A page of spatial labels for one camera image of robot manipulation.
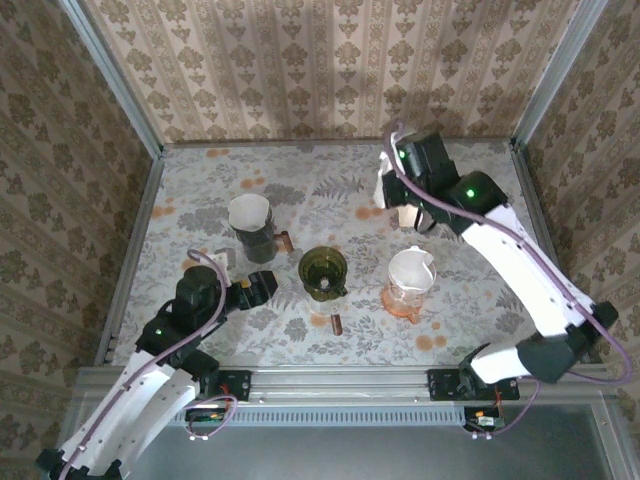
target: metal frame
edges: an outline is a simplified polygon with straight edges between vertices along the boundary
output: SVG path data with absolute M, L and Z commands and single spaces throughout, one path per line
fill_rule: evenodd
M 518 121 L 514 132 L 518 144 L 529 143 L 606 5 L 607 0 L 581 0 L 578 4 L 531 100 Z
M 125 76 L 118 67 L 118 63 L 106 47 L 106 42 L 99 33 L 99 29 L 96 28 L 91 16 L 87 14 L 82 0 L 60 0 L 60 3 L 78 31 L 87 50 L 89 50 L 91 58 L 102 72 L 102 75 L 104 75 L 121 108 L 127 114 L 131 125 L 148 150 L 149 155 L 154 160 L 160 158 L 162 143 L 131 92 Z
M 129 246 L 122 263 L 122 269 L 118 277 L 116 289 L 113 292 L 113 298 L 109 307 L 109 313 L 105 321 L 102 337 L 98 346 L 98 352 L 94 360 L 94 365 L 102 365 L 107 361 L 107 355 L 112 347 L 110 344 L 116 340 L 117 333 L 122 324 L 122 319 L 129 301 L 129 294 L 133 285 L 140 253 L 144 245 L 144 238 L 147 234 L 149 219 L 153 211 L 156 195 L 162 181 L 162 171 L 164 170 L 164 161 L 158 158 L 151 164 L 147 184 L 140 200 L 136 220 L 133 224 L 131 237 L 129 238 Z
M 518 181 L 522 187 L 522 195 L 524 196 L 524 201 L 527 204 L 527 210 L 529 210 L 529 217 L 531 218 L 533 232 L 536 235 L 538 246 L 556 265 L 556 267 L 560 267 L 558 256 L 556 255 L 555 249 L 553 248 L 553 242 L 551 241 L 551 234 L 547 228 L 547 222 L 544 219 L 544 213 L 542 212 L 542 207 L 538 200 L 538 194 L 533 186 L 533 179 L 531 178 L 531 173 L 527 166 L 525 153 L 521 147 L 514 143 L 511 144 L 511 160 L 513 161 Z
M 431 402 L 426 387 L 426 370 L 446 366 L 309 366 L 250 367 L 254 373 L 249 401 L 240 412 L 279 409 L 281 412 L 350 411 L 366 412 L 377 407 L 387 411 L 416 412 L 443 407 L 460 407 L 473 402 Z M 580 365 L 583 374 L 606 376 L 604 365 Z M 122 367 L 80 369 L 70 407 L 60 433 L 60 443 L 68 439 L 89 417 L 113 386 Z M 533 382 L 520 381 L 521 399 L 510 405 L 523 405 L 534 390 Z M 557 385 L 544 385 L 535 405 L 587 405 L 591 407 L 614 480 L 638 478 L 640 466 L 627 426 L 614 404 L 613 391 L 565 376 Z

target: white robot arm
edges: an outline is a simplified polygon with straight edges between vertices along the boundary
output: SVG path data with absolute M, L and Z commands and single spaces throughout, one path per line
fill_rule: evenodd
M 216 257 L 216 265 L 226 267 L 223 255 Z M 219 363 L 197 349 L 200 342 L 222 326 L 229 313 L 263 305 L 277 288 L 271 271 L 232 284 L 226 268 L 187 269 L 175 299 L 145 325 L 136 352 L 95 412 L 60 449 L 44 450 L 38 466 L 52 480 L 126 478 L 178 412 L 197 397 L 226 393 Z M 231 372 L 242 378 L 251 374 L 227 371 L 225 378 L 231 378 Z
M 377 206 L 417 207 L 416 228 L 423 211 L 448 225 L 504 278 L 537 329 L 518 344 L 482 345 L 469 354 L 460 364 L 459 385 L 450 399 L 483 398 L 482 392 L 503 379 L 532 376 L 556 382 L 606 334 L 617 311 L 608 302 L 595 304 L 558 270 L 489 176 L 473 172 L 460 177 L 439 135 L 401 137 L 398 123 L 392 122 L 385 133 L 374 192 Z

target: glass handle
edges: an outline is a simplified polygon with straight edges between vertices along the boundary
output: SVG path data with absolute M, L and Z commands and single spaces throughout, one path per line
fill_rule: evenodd
M 342 335 L 342 321 L 337 313 L 331 315 L 331 328 L 333 328 L 333 334 L 336 337 Z
M 284 248 L 287 250 L 287 253 L 293 252 L 293 243 L 291 243 L 291 237 L 289 236 L 289 232 L 283 230 L 280 233 L 276 233 L 273 236 L 276 240 L 281 240 L 284 244 Z

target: table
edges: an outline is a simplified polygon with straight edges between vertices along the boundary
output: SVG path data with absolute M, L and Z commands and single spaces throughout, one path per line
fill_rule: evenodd
M 483 170 L 507 193 L 533 236 L 507 140 L 445 142 L 461 174 Z M 523 305 L 475 250 L 446 227 L 423 236 L 398 227 L 395 211 L 372 206 L 377 144 L 169 149 L 112 364 L 123 365 L 144 324 L 168 299 L 191 262 L 186 251 L 234 248 L 232 279 L 273 270 L 279 288 L 266 306 L 235 312 L 201 349 L 225 366 L 455 364 L 485 342 L 533 331 Z M 295 251 L 264 266 L 250 263 L 227 222 L 242 193 L 269 199 L 278 229 Z M 297 274 L 302 254 L 338 248 L 349 273 L 344 334 L 310 314 Z M 412 245 L 435 257 L 436 284 L 422 321 L 388 314 L 379 294 L 393 255 Z

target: beige patterned wall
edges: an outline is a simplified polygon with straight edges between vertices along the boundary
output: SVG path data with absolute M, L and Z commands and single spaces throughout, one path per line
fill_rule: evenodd
M 529 150 L 559 259 L 640 370 L 640 2 L 610 0 Z M 605 359 L 619 359 L 608 344 Z M 640 440 L 640 375 L 619 390 Z
M 165 142 L 508 137 L 577 0 L 84 0 Z
M 149 167 L 56 2 L 0 0 L 0 478 L 57 439 Z

